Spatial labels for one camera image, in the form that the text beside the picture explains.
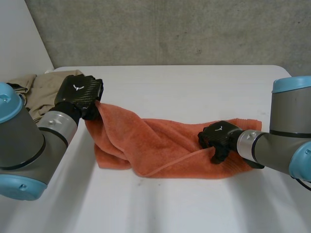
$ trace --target white table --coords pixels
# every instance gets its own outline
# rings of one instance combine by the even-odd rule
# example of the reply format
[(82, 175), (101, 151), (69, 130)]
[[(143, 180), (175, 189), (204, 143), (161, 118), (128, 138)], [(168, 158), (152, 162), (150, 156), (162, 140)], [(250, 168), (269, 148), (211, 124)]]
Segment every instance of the white table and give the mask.
[[(102, 102), (141, 117), (200, 123), (235, 117), (269, 129), (277, 66), (62, 67), (104, 81)], [(146, 179), (99, 169), (85, 124), (34, 202), (0, 199), (5, 233), (310, 232), (311, 193), (265, 168), (222, 180)]]

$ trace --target blue joint cap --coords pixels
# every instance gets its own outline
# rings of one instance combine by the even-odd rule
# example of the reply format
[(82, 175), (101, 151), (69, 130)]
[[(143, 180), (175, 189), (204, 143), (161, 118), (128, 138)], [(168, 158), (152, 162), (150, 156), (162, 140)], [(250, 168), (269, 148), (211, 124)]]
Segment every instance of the blue joint cap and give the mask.
[(289, 165), (289, 173), (296, 179), (311, 181), (311, 141), (304, 143), (294, 153)]
[(306, 87), (311, 87), (311, 76), (289, 77), (275, 80), (272, 93), (292, 91)]
[(23, 101), (13, 88), (6, 83), (0, 83), (0, 123), (15, 117), (22, 107)]
[(16, 200), (37, 200), (47, 185), (28, 177), (0, 175), (0, 194)]

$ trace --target towel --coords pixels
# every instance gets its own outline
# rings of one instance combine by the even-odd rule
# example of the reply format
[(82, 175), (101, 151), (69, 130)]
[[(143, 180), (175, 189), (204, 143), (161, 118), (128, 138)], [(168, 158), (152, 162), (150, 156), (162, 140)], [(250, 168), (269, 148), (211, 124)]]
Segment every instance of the towel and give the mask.
[(21, 96), (35, 123), (54, 107), (56, 94), (69, 75), (82, 74), (79, 70), (49, 72), (39, 76), (26, 75), (8, 82)]
[[(142, 119), (123, 108), (96, 103), (101, 117), (86, 121), (100, 168), (129, 169), (142, 177), (220, 179), (252, 168), (235, 152), (221, 164), (210, 162), (214, 148), (202, 149), (198, 133), (214, 122), (183, 124)], [(243, 130), (261, 130), (257, 120), (231, 119)]]

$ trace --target white wall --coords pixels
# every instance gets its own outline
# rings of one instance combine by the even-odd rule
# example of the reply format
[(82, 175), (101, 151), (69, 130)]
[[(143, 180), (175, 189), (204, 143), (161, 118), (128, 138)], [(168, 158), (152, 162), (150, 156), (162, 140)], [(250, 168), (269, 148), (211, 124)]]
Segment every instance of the white wall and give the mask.
[(0, 82), (53, 65), (24, 0), (0, 0)]

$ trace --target beige fabric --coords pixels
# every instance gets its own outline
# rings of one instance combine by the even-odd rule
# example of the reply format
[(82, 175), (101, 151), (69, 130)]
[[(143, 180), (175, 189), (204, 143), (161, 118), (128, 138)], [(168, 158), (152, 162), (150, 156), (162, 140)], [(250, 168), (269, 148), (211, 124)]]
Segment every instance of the beige fabric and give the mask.
[(26, 93), (30, 90), (34, 80), (36, 78), (35, 74), (25, 75), (22, 78), (13, 79), (8, 82), (8, 84), (14, 89), (16, 93), (21, 97), (24, 105), (27, 104)]
[(32, 88), (27, 93), (27, 108), (29, 114), (37, 123), (42, 116), (54, 107), (56, 94), (68, 75), (82, 74), (79, 70), (59, 71), (42, 74), (36, 77)]
[(68, 75), (79, 74), (82, 74), (79, 70), (51, 72), (39, 76), (33, 74), (11, 80), (8, 84), (25, 100), (29, 114), (37, 123), (54, 107), (54, 100), (63, 80)]

